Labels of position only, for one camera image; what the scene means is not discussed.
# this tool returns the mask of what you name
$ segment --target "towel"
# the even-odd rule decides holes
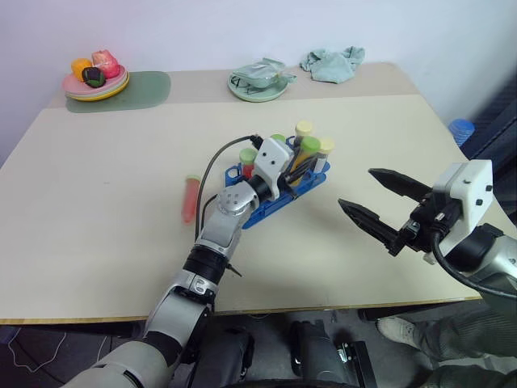
[[[342,53],[330,53],[321,48],[311,51],[300,63],[310,71],[314,81],[341,83],[354,77],[355,69],[364,59],[364,48],[351,46]]]

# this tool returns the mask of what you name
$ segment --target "table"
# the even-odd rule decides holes
[[[403,306],[479,297],[422,253],[393,258],[338,206],[369,207],[399,228],[416,205],[385,190],[370,167],[432,185],[466,160],[407,77],[365,64],[341,85],[298,82],[278,100],[245,103],[228,71],[171,73],[155,108],[74,114],[60,92],[0,170],[0,323],[143,319],[187,258],[193,226],[180,219],[184,179],[201,175],[235,137],[290,135],[311,120],[331,136],[327,181],[242,234],[220,283],[220,314]],[[205,198],[223,185],[239,147],[221,155]],[[516,236],[497,202],[484,221]]]

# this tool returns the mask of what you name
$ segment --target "pink plate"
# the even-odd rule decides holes
[[[84,82],[79,82],[73,74],[68,74],[61,83],[61,88],[74,95],[97,95],[103,91],[109,91],[113,86],[123,80],[126,76],[126,69],[120,65],[120,73],[114,78],[109,78],[101,87],[90,87]]]

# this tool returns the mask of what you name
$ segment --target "yellow plate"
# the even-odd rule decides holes
[[[67,96],[70,97],[71,99],[76,99],[77,101],[99,101],[101,99],[107,99],[108,97],[111,97],[113,95],[116,95],[117,93],[120,93],[128,85],[128,82],[129,82],[129,72],[128,72],[128,77],[126,78],[126,80],[124,81],[124,83],[122,85],[120,85],[113,91],[106,93],[105,95],[96,95],[95,97],[85,97],[85,98],[83,98],[83,97],[79,98],[79,97],[71,96],[68,94],[67,94]]]

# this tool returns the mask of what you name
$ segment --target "white wall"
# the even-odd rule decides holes
[[[0,12],[0,165],[76,57],[130,70],[230,69],[264,55],[366,48],[444,122],[470,117],[517,64],[517,0],[6,0]]]

